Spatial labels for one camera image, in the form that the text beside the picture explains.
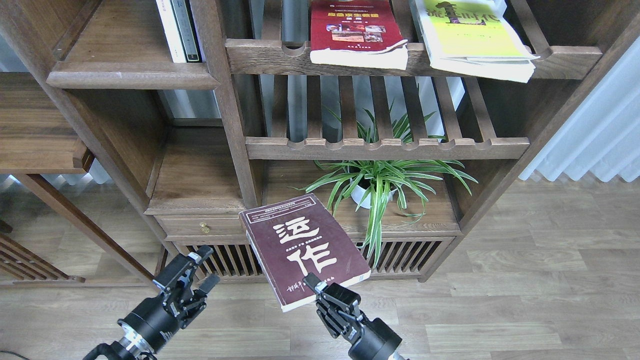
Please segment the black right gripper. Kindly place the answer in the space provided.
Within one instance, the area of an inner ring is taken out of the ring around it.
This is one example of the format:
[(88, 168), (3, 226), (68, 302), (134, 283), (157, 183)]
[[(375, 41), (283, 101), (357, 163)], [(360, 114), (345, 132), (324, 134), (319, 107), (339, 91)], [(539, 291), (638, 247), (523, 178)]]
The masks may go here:
[(379, 317), (370, 321), (359, 308), (361, 296), (338, 283), (327, 285), (314, 273), (302, 279), (316, 295), (317, 314), (333, 338), (350, 343), (352, 360), (402, 360), (402, 338)]

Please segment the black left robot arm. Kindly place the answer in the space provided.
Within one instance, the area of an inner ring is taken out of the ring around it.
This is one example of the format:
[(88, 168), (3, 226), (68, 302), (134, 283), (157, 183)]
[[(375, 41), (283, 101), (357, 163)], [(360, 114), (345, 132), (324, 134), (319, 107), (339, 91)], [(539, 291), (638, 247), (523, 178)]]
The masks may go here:
[(195, 271), (213, 253), (208, 245), (188, 255), (178, 254), (153, 283), (160, 289), (156, 297), (145, 298), (126, 317), (118, 320), (125, 335), (112, 344), (100, 343), (85, 360), (104, 355), (109, 360), (150, 360), (178, 332), (206, 308), (207, 294), (220, 281), (212, 274), (192, 291)]

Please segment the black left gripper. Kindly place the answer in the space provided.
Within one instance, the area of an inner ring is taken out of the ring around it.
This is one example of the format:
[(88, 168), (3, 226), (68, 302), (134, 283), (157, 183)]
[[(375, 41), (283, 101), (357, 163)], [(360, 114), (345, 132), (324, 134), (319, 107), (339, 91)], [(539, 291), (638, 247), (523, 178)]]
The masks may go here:
[(130, 354), (156, 354), (179, 330), (187, 328), (206, 308), (209, 292), (220, 282), (210, 274), (195, 291), (186, 289), (193, 283), (193, 271), (214, 250), (204, 245), (188, 255), (178, 254), (152, 282), (160, 294), (145, 298), (126, 317), (118, 320), (125, 335), (118, 341)]

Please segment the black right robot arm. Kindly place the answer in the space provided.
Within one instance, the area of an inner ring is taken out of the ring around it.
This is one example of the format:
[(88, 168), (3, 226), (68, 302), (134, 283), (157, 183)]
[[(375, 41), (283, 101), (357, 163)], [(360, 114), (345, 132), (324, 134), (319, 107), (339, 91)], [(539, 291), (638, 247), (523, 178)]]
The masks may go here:
[(314, 273), (303, 282), (316, 295), (317, 315), (333, 338), (350, 342), (352, 360), (402, 360), (402, 338), (379, 317), (370, 320), (359, 305), (361, 296), (338, 283), (328, 285)]

